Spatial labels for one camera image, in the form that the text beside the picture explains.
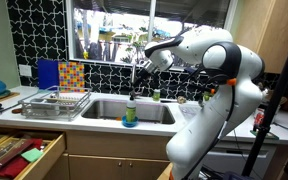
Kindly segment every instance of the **outlet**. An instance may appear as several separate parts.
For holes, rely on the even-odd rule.
[[[20,75],[21,76],[32,77],[32,67],[31,66],[20,64],[20,65],[18,65],[18,67],[20,68]]]

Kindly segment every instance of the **stainless steel sink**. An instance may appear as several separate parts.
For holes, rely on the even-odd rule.
[[[82,114],[84,118],[116,120],[125,115],[126,101],[96,100]],[[166,105],[136,102],[136,116],[140,122],[174,124],[174,118]]]

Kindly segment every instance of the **black pole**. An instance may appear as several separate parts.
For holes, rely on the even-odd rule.
[[[288,57],[284,64],[282,73],[277,81],[272,98],[264,112],[263,121],[261,125],[259,126],[259,131],[257,133],[251,152],[247,158],[246,164],[242,172],[242,176],[249,176],[251,174],[251,171],[255,164],[258,153],[262,147],[266,134],[270,131],[270,128],[271,128],[270,125],[271,125],[272,119],[275,115],[278,105],[280,104],[281,98],[286,90],[287,83],[288,83]]]

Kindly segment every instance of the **dish drying rack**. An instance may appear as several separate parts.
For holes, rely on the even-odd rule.
[[[89,88],[52,86],[18,103],[26,118],[71,121],[90,102],[90,96]]]

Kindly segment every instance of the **white countertop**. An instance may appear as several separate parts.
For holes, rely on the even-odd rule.
[[[17,87],[11,89],[12,92],[19,92],[20,95],[10,98],[1,102],[4,108],[10,107],[19,100],[32,95],[38,91],[36,87]],[[127,100],[129,96],[125,95],[113,95],[113,94],[102,94],[102,93],[92,93],[90,96],[91,102],[94,99],[121,99]],[[138,102],[152,102],[152,98],[140,97],[136,99]],[[54,130],[84,130],[84,131],[101,131],[101,132],[116,132],[116,133],[132,133],[132,134],[144,134],[144,135],[159,135],[159,136],[173,136],[177,131],[179,131],[184,125],[189,121],[184,117],[180,111],[180,106],[197,106],[196,102],[188,102],[183,105],[178,103],[164,103],[168,106],[176,122],[172,125],[162,125],[162,124],[150,124],[139,122],[137,126],[133,128],[124,127],[120,121],[113,120],[97,120],[97,119],[86,119],[81,116],[83,111],[77,115],[74,120],[47,120],[47,119],[29,119],[21,114],[12,114],[11,110],[5,111],[0,115],[0,126],[6,127],[30,127],[30,128],[43,128],[43,129],[54,129]],[[255,136],[250,133],[253,129],[253,116],[250,116],[242,124],[240,124],[236,129],[236,136],[238,141],[253,142]],[[275,119],[276,123],[288,127],[288,112],[280,111]],[[266,139],[265,143],[273,144],[288,144],[288,131],[278,127],[276,125],[271,125],[271,132],[277,135],[280,140]],[[235,141],[234,133],[229,133],[224,140]]]

